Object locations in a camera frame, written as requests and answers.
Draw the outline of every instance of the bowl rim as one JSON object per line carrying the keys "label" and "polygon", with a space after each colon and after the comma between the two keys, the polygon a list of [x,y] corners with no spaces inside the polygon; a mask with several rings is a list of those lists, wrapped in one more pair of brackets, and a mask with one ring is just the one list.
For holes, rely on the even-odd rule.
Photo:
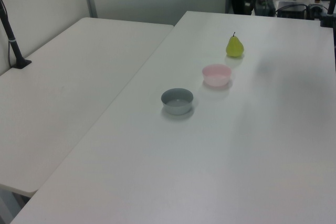
{"label": "bowl rim", "polygon": [[167,104],[168,102],[164,102],[164,101],[163,101],[164,96],[167,95],[167,94],[170,93],[170,92],[173,92],[173,91],[176,91],[176,92],[178,92],[178,91],[179,91],[179,92],[185,92],[185,93],[187,93],[188,95],[191,96],[191,99],[189,99],[189,100],[187,101],[188,104],[184,104],[184,105],[181,105],[181,106],[177,106],[177,107],[175,107],[175,108],[179,108],[179,107],[183,107],[183,106],[189,105],[189,104],[192,103],[193,100],[194,100],[194,95],[192,94],[192,92],[191,92],[190,90],[188,90],[188,89],[184,89],[184,88],[173,88],[173,89],[168,89],[168,90],[164,91],[163,94],[161,95],[161,102],[162,102],[164,105],[169,106],[169,105]]}
{"label": "bowl rim", "polygon": [[231,74],[232,74],[232,69],[230,67],[228,67],[227,65],[224,65],[224,64],[216,63],[216,64],[211,64],[211,65],[205,66],[202,69],[202,74],[203,74],[204,77],[219,79],[218,75],[216,77],[212,77],[211,75],[208,75],[208,74],[204,73],[205,70],[207,70],[208,68],[211,68],[211,67],[222,67],[223,69],[228,70],[228,74],[223,74],[223,73],[221,74],[224,78],[230,77]]}

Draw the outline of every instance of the pear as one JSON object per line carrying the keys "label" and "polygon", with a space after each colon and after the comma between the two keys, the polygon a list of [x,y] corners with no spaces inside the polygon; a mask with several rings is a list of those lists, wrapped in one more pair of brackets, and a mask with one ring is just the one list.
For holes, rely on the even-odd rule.
{"label": "pear", "polygon": [[242,56],[243,52],[244,46],[234,33],[233,36],[230,38],[229,43],[227,44],[226,53],[231,57],[240,57]]}

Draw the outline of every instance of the pink bowl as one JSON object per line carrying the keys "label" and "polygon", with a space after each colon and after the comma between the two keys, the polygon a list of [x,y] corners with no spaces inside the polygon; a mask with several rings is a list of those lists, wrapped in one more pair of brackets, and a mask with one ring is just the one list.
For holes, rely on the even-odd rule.
{"label": "pink bowl", "polygon": [[203,68],[202,73],[206,84],[221,87],[229,82],[231,68],[223,64],[213,64]]}

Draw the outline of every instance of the gray bowl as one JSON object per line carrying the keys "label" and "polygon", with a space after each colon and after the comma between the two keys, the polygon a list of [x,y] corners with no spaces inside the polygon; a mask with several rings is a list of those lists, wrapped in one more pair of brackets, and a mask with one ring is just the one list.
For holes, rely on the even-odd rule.
{"label": "gray bowl", "polygon": [[167,113],[182,115],[191,109],[194,96],[187,89],[169,89],[161,96],[163,107]]}

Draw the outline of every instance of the bowl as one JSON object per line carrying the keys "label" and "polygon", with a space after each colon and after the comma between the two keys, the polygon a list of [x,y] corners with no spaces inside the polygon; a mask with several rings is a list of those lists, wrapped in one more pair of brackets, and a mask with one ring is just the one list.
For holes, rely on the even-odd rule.
{"label": "bowl", "polygon": [[193,99],[192,92],[181,88],[169,89],[161,96],[164,109],[172,115],[187,113],[191,109]]}
{"label": "bowl", "polygon": [[213,64],[203,68],[202,73],[206,84],[212,87],[221,87],[229,82],[231,68],[223,64]]}

